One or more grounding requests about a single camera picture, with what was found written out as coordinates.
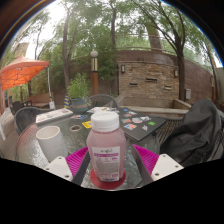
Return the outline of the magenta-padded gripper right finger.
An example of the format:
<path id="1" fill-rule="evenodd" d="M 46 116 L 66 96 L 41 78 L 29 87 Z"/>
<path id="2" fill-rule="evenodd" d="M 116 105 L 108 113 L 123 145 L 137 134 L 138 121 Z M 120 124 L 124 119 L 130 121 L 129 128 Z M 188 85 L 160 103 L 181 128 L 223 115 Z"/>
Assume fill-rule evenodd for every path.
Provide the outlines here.
<path id="1" fill-rule="evenodd" d="M 135 159 L 144 185 L 148 185 L 149 183 L 183 169 L 183 166 L 169 155 L 157 155 L 135 144 L 133 144 L 132 156 Z"/>

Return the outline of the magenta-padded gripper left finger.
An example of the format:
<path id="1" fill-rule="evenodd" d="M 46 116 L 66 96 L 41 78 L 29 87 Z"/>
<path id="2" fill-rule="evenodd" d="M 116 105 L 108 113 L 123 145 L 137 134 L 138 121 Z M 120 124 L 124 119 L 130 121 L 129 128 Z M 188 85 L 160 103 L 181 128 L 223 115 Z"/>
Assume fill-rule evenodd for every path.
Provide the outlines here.
<path id="1" fill-rule="evenodd" d="M 80 186 L 90 162 L 88 148 L 84 147 L 67 157 L 58 156 L 45 170 Z"/>

